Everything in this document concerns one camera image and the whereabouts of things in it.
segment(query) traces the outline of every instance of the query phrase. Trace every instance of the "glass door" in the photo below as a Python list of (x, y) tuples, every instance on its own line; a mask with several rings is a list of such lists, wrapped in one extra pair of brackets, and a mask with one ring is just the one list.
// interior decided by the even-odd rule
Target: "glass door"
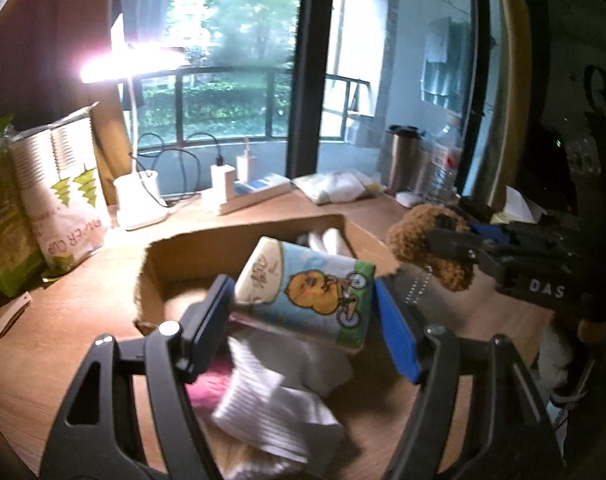
[(334, 0), (318, 171), (354, 169), (387, 184), (393, 124), (417, 128), (426, 149), (460, 154), (477, 21), (476, 0)]

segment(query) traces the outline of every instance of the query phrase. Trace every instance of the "green package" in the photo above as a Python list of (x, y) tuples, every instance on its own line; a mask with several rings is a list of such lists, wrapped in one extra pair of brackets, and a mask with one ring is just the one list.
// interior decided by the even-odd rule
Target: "green package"
[(0, 119), (0, 292), (9, 298), (22, 292), (44, 264), (3, 137), (11, 120)]

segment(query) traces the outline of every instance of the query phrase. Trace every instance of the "black cable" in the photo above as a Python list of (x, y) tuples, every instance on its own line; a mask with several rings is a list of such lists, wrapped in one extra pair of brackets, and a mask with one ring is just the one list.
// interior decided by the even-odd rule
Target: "black cable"
[[(150, 167), (150, 170), (155, 171), (156, 170), (156, 165), (158, 164), (158, 161), (161, 158), (161, 155), (167, 153), (167, 152), (177, 152), (177, 153), (185, 153), (187, 155), (189, 155), (191, 158), (193, 158), (194, 160), (196, 160), (196, 167), (198, 168), (198, 173), (196, 175), (196, 186), (194, 188), (194, 193), (198, 192), (198, 188), (200, 187), (200, 178), (201, 178), (201, 165), (200, 165), (200, 159), (198, 158), (198, 156), (196, 156), (194, 153), (189, 152), (187, 150), (184, 150), (182, 148), (164, 148), (163, 150), (161, 150), (157, 155), (156, 158), (154, 159), (154, 161), (152, 162), (152, 165)], [(184, 182), (184, 187), (183, 189), (185, 190), (182, 194), (181, 194), (181, 198), (179, 198), (178, 200), (182, 200), (182, 196), (185, 193), (188, 193), (187, 191), (187, 174), (185, 171), (185, 165), (182, 164), (181, 165), (181, 171), (183, 174), (183, 182)]]
[[(220, 153), (220, 146), (218, 145), (218, 141), (216, 140), (216, 138), (214, 136), (212, 136), (211, 134), (207, 134), (205, 132), (202, 132), (204, 135), (208, 135), (211, 136), (215, 141), (216, 141), (216, 145), (218, 147), (218, 151), (219, 151), (219, 156), (222, 158), (222, 154)], [(170, 208), (170, 205), (164, 204), (162, 202), (160, 202), (160, 200), (158, 200), (154, 194), (148, 189), (147, 185), (145, 184), (145, 181), (143, 180), (143, 177), (141, 175), (141, 171), (145, 172), (145, 174), (147, 174), (147, 171), (155, 171), (156, 170), (156, 165), (158, 164), (158, 161), (160, 160), (161, 156), (163, 155), (163, 153), (167, 153), (167, 152), (177, 152), (180, 153), (180, 157), (179, 157), (179, 165), (180, 165), (180, 173), (182, 174), (182, 180), (183, 180), (183, 192), (180, 193), (179, 197), (176, 199), (176, 202), (180, 202), (180, 200), (183, 200), (184, 198), (186, 198), (186, 195), (189, 195), (191, 193), (197, 193), (198, 189), (200, 187), (200, 179), (202, 176), (202, 168), (201, 168), (201, 164), (200, 164), (200, 159), (198, 158), (198, 156), (196, 156), (194, 153), (189, 152), (188, 150), (184, 150), (182, 148), (166, 148), (165, 147), (165, 143), (163, 141), (163, 138), (158, 135), (158, 134), (154, 134), (151, 132), (147, 132), (145, 134), (143, 134), (142, 136), (140, 136), (138, 138), (139, 142), (141, 141), (141, 139), (145, 138), (146, 136), (150, 136), (150, 137), (154, 137), (155, 139), (157, 139), (160, 143), (161, 149), (157, 152), (157, 153), (139, 153), (138, 156), (142, 156), (145, 158), (152, 158), (152, 165), (149, 168), (149, 170), (143, 166), (138, 159), (135, 161), (136, 162), (136, 168), (137, 168), (137, 173), (138, 173), (138, 178), (141, 181), (141, 184), (143, 186), (143, 189), (145, 189), (145, 192), (161, 207), (164, 208)], [(187, 171), (185, 169), (185, 161), (183, 160), (182, 154), (186, 153), (187, 155), (189, 155), (190, 157), (192, 157), (194, 160), (196, 160), (196, 168), (197, 168), (197, 174), (196, 174), (196, 186), (194, 188), (193, 192), (189, 192), (187, 190)], [(133, 153), (129, 153), (129, 156), (132, 158), (132, 160), (134, 160), (134, 155)]]
[(193, 137), (199, 136), (199, 135), (205, 135), (208, 137), (211, 137), (211, 139), (214, 140), (214, 143), (216, 145), (216, 150), (218, 151), (218, 155), (216, 156), (216, 165), (217, 166), (222, 166), (225, 163), (225, 159), (223, 159), (223, 152), (221, 150), (221, 145), (220, 142), (218, 142), (218, 139), (213, 136), (212, 134), (208, 134), (207, 132), (194, 132), (193, 134), (191, 134), (190, 136), (187, 137), (187, 139), (185, 140), (190, 140)]
[(140, 137), (138, 137), (138, 147), (140, 149), (140, 145), (141, 145), (141, 140), (145, 139), (145, 137), (154, 137), (156, 140), (158, 140), (158, 143), (160, 146), (165, 147), (165, 141), (163, 140), (163, 137), (161, 137), (158, 134), (153, 134), (152, 132), (147, 132), (146, 134), (141, 135)]

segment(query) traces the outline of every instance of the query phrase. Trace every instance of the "white label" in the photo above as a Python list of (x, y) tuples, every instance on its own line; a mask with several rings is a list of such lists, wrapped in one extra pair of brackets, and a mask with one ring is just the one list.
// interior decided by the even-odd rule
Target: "white label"
[(436, 142), (432, 150), (432, 164), (441, 170), (456, 171), (462, 151), (461, 148), (450, 148)]

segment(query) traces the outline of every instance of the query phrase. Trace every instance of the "paper cup package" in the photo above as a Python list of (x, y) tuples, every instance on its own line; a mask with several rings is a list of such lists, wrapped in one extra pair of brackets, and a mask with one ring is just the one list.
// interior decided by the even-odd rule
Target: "paper cup package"
[(20, 195), (49, 270), (69, 272), (103, 245), (110, 225), (90, 108), (11, 141)]
[(263, 237), (235, 290), (235, 319), (348, 351), (363, 344), (375, 266)]

